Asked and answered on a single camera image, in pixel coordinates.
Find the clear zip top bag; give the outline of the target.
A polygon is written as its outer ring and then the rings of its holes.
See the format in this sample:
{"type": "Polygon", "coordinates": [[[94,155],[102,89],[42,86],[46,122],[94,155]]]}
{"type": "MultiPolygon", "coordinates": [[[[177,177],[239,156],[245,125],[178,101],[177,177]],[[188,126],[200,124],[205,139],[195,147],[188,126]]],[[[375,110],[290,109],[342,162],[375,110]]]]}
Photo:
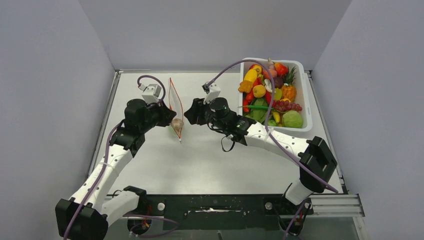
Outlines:
{"type": "MultiPolygon", "coordinates": [[[[182,104],[181,98],[180,98],[180,96],[177,92],[177,89],[175,87],[174,81],[172,80],[171,77],[168,79],[167,90],[168,90],[168,93],[167,93],[166,99],[167,99],[168,106],[171,110],[176,112],[175,118],[183,120],[183,126],[184,126],[185,123],[184,123],[183,104],[182,104]]],[[[176,137],[177,137],[178,142],[180,144],[182,143],[183,128],[179,131],[176,131],[177,132],[176,137]]]]}

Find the green toy vegetable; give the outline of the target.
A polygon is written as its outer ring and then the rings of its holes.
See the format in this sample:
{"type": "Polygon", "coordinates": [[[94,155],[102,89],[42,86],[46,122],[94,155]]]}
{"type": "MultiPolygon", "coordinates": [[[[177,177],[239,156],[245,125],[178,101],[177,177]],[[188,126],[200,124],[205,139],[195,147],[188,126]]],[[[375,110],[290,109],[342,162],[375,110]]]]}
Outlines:
{"type": "Polygon", "coordinates": [[[177,132],[172,127],[170,128],[170,132],[174,135],[177,135],[177,132]]]}

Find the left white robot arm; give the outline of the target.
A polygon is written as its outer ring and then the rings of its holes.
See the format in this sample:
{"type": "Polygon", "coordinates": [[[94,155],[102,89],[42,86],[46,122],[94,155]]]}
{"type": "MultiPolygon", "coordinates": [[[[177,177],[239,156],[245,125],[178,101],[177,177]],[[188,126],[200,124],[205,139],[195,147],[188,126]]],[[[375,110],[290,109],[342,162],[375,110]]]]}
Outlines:
{"type": "Polygon", "coordinates": [[[59,236],[65,240],[102,240],[109,226],[143,202],[146,191],[130,187],[105,202],[111,187],[145,142],[154,127],[167,127],[176,112],[164,103],[147,104],[132,99],[126,104],[124,119],[109,133],[102,160],[84,184],[55,206],[59,236]]]}

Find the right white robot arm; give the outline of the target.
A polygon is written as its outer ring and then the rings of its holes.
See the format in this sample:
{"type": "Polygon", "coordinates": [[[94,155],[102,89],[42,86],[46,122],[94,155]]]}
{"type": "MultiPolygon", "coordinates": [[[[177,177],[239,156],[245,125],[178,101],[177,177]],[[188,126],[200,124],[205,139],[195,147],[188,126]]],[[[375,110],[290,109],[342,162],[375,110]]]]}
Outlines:
{"type": "Polygon", "coordinates": [[[230,110],[223,97],[215,98],[210,103],[195,98],[183,115],[191,125],[208,125],[234,143],[288,157],[298,165],[299,178],[289,185],[281,199],[281,207],[286,213],[295,213],[301,207],[301,202],[312,194],[323,193],[326,189],[337,192],[329,181],[338,163],[323,138],[299,138],[265,127],[254,119],[230,110]]]}

